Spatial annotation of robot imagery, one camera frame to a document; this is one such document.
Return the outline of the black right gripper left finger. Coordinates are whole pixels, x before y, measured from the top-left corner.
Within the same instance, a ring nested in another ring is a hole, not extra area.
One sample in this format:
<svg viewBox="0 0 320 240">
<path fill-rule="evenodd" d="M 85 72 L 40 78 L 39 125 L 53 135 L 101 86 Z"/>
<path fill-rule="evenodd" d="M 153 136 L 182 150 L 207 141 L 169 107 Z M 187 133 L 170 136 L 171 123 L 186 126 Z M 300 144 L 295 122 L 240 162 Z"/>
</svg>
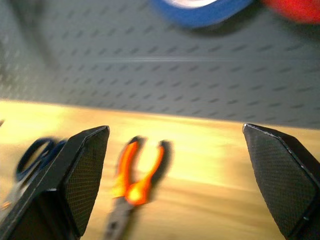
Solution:
<svg viewBox="0 0 320 240">
<path fill-rule="evenodd" d="M 110 129 L 67 140 L 37 139 L 17 164 L 15 184 L 0 206 L 3 240 L 78 240 L 100 187 Z"/>
</svg>

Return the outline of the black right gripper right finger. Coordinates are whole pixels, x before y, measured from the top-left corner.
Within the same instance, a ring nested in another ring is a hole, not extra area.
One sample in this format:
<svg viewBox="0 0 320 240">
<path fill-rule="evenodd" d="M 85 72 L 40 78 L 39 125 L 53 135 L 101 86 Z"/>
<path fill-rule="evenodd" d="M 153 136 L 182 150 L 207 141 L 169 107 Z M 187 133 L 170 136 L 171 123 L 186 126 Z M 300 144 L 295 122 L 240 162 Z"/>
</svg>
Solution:
<svg viewBox="0 0 320 240">
<path fill-rule="evenodd" d="M 287 240 L 320 238 L 320 163 L 294 136 L 246 123 L 242 132 L 266 206 Z"/>
</svg>

